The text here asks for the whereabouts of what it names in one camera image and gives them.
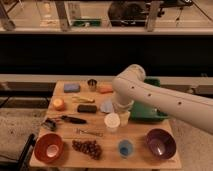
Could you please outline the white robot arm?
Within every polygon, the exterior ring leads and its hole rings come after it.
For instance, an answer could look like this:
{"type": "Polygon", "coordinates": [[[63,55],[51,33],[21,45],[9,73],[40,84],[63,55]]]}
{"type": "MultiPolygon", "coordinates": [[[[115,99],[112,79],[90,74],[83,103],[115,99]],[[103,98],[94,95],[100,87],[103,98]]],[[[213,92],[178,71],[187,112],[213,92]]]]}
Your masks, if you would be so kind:
{"type": "Polygon", "coordinates": [[[132,64],[113,79],[118,110],[138,101],[213,135],[213,99],[152,86],[145,77],[145,70],[132,64]]]}

